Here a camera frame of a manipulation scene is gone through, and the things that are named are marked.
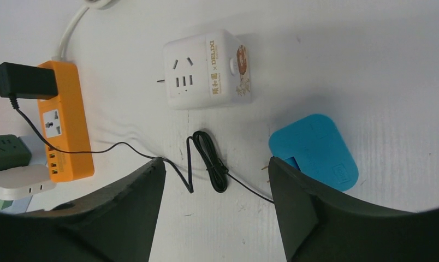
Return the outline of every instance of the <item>brown illustration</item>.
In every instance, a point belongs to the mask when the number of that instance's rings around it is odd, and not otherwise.
[[[247,50],[240,45],[237,49],[237,65],[240,74],[240,86],[236,87],[236,92],[240,96],[250,93],[250,76],[247,72]]]

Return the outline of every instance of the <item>blue rounded square object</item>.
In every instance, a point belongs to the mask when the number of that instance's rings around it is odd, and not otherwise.
[[[310,115],[279,129],[269,138],[269,148],[273,156],[337,190],[346,191],[358,180],[358,167],[328,116]]]

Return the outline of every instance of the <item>green socket adapter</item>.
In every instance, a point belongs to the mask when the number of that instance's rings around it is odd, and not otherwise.
[[[27,166],[31,153],[23,142],[14,135],[0,135],[0,171]]]

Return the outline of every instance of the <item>black cable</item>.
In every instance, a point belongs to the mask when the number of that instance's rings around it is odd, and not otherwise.
[[[116,147],[118,145],[126,145],[129,148],[131,148],[135,153],[137,153],[138,155],[140,155],[142,157],[145,157],[148,159],[156,158],[156,157],[148,156],[146,154],[139,152],[132,145],[130,145],[126,142],[117,142],[117,143],[113,144],[112,146],[110,146],[109,148],[107,148],[106,150],[101,150],[101,151],[65,151],[65,150],[61,150],[61,149],[53,146],[51,143],[49,143],[43,137],[43,135],[34,126],[34,124],[31,122],[31,120],[28,118],[28,116],[26,116],[19,109],[19,105],[17,103],[16,98],[11,97],[10,101],[12,103],[13,108],[20,114],[20,116],[23,117],[23,119],[25,119],[25,121],[27,121],[28,125],[33,129],[34,133],[40,138],[40,140],[43,143],[45,143],[48,147],[50,147],[51,149],[56,150],[58,152],[66,153],[66,154],[101,154],[101,153],[109,152],[110,150],[112,150],[114,147]],[[179,170],[179,168],[176,166],[175,163],[173,163],[168,158],[162,158],[162,160],[164,162],[171,165],[171,167],[175,170],[175,172],[178,174],[178,176],[181,178],[182,182],[186,186],[189,193],[191,193],[191,194],[194,193],[194,186],[192,183],[191,146],[190,146],[189,140],[193,141],[194,146],[196,147],[197,151],[199,152],[200,156],[202,157],[202,159],[206,165],[206,169],[208,171],[208,174],[210,176],[211,185],[213,186],[213,189],[216,192],[223,193],[224,191],[226,191],[226,189],[228,188],[228,180],[227,180],[226,176],[229,176],[234,181],[239,183],[241,186],[245,187],[247,190],[249,190],[250,192],[252,192],[256,196],[268,201],[269,203],[274,204],[274,202],[272,200],[258,194],[257,192],[255,192],[254,190],[252,190],[251,188],[249,188],[248,186],[246,186],[245,184],[243,184],[242,182],[237,180],[235,177],[233,177],[229,173],[228,168],[223,164],[223,162],[219,158],[219,156],[216,152],[216,149],[215,149],[215,144],[211,140],[211,137],[209,136],[208,133],[206,133],[204,131],[196,131],[196,132],[194,132],[194,134],[192,136],[189,136],[186,140],[186,144],[187,144],[187,179],[188,179],[188,181],[186,181],[186,179],[184,178],[184,176],[182,175],[181,171]]]

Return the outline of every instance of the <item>cable strain relief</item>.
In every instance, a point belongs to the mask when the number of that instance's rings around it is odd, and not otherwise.
[[[19,102],[17,102],[17,98],[15,96],[10,96],[9,99],[10,99],[10,103],[11,103],[12,107],[14,108],[14,110],[17,110],[20,108]]]

